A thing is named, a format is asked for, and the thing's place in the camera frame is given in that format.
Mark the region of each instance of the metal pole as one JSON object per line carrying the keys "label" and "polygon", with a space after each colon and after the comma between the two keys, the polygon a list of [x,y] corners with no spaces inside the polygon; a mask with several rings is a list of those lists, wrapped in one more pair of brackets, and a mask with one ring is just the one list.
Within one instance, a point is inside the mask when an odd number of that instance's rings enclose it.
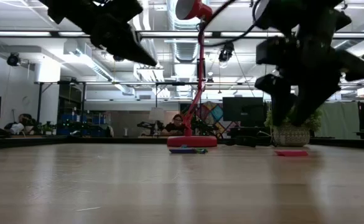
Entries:
{"label": "metal pole", "polygon": [[83,83],[82,102],[81,102],[81,122],[83,123],[83,115],[85,114],[86,83]]}
{"label": "metal pole", "polygon": [[39,119],[40,119],[40,104],[41,104],[41,101],[42,101],[42,87],[43,86],[44,86],[43,83],[39,84],[37,124],[39,124]]}
{"label": "metal pole", "polygon": [[156,107],[158,107],[158,84],[156,84]]}

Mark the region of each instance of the black cable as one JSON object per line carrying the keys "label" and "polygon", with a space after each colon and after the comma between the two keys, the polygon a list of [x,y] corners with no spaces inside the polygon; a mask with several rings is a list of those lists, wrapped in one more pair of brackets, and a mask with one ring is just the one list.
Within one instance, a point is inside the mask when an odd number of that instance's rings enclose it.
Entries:
{"label": "black cable", "polygon": [[[219,9],[217,9],[215,11],[215,13],[213,14],[213,16],[211,17],[211,19],[209,21],[207,21],[206,23],[204,23],[203,27],[200,29],[200,33],[198,34],[198,36],[203,36],[204,30],[214,20],[214,18],[216,18],[223,10],[225,10],[229,5],[233,4],[235,1],[236,0],[228,0]],[[249,34],[255,28],[255,26],[256,26],[256,16],[255,16],[255,12],[256,12],[256,8],[258,7],[258,5],[259,5],[260,2],[261,2],[261,0],[257,0],[254,3],[254,6],[252,8],[252,16],[253,16],[254,23],[244,33],[242,33],[238,37],[235,37],[235,38],[230,39],[230,40],[225,40],[225,41],[222,41],[222,42],[219,42],[219,43],[216,43],[216,44],[207,44],[207,45],[203,45],[203,46],[204,47],[218,47],[218,46],[221,46],[221,45],[225,45],[225,44],[229,44],[229,43],[236,42],[237,40],[240,40],[241,38],[243,38],[247,34]]]}

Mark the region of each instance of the red lamp base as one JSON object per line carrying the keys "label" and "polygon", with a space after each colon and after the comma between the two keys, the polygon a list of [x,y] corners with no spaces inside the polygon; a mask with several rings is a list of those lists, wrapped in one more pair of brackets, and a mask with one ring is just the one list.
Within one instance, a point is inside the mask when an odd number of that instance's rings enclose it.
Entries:
{"label": "red lamp base", "polygon": [[215,136],[172,136],[168,138],[169,147],[217,147],[218,139]]}

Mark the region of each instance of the ceiling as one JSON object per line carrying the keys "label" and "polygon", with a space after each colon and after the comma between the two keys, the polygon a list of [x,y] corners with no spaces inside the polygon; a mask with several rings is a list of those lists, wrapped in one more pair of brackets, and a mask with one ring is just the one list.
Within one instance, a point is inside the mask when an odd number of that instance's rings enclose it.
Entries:
{"label": "ceiling", "polygon": [[[215,10],[224,0],[212,0],[210,6]],[[353,22],[340,31],[362,32],[364,31],[364,0],[346,0],[348,14]],[[166,0],[149,0],[149,24],[152,30],[172,30],[169,25]],[[219,15],[208,27],[210,31],[243,31],[252,24],[251,8],[248,1],[237,1],[233,7]],[[47,8],[38,1],[2,0],[0,2],[0,30],[80,30],[76,25],[65,19],[59,25],[51,21],[47,16]],[[74,40],[78,48],[83,49],[85,44],[92,47],[92,57],[107,71],[110,71],[118,81],[136,81],[133,75],[134,64],[132,62],[115,62],[105,52],[92,46],[88,39]],[[62,76],[75,77],[81,81],[97,81],[98,75],[84,63],[72,60],[73,55],[65,53],[66,39],[7,39],[0,38],[0,46],[23,45],[39,46],[55,55],[62,63]],[[240,40],[235,43],[235,55],[230,59],[226,68],[220,68],[217,58],[219,48],[205,48],[207,55],[206,71],[213,72],[216,82],[254,82],[260,77],[274,70],[273,66],[255,65],[255,49],[262,40]],[[335,46],[343,44],[343,41],[334,41]],[[154,39],[159,63],[164,68],[164,78],[175,75],[175,61],[173,58],[172,44],[164,39]],[[364,41],[348,49],[355,55],[364,55]],[[109,87],[97,87],[107,90]]]}

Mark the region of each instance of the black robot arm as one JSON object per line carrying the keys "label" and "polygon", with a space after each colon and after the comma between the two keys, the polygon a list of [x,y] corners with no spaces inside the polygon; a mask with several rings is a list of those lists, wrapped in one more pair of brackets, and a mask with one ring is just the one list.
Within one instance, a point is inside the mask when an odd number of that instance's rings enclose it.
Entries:
{"label": "black robot arm", "polygon": [[137,0],[39,0],[57,23],[67,18],[90,35],[91,43],[108,53],[134,62],[156,66],[157,62],[141,46],[140,36],[128,24],[142,12]]}

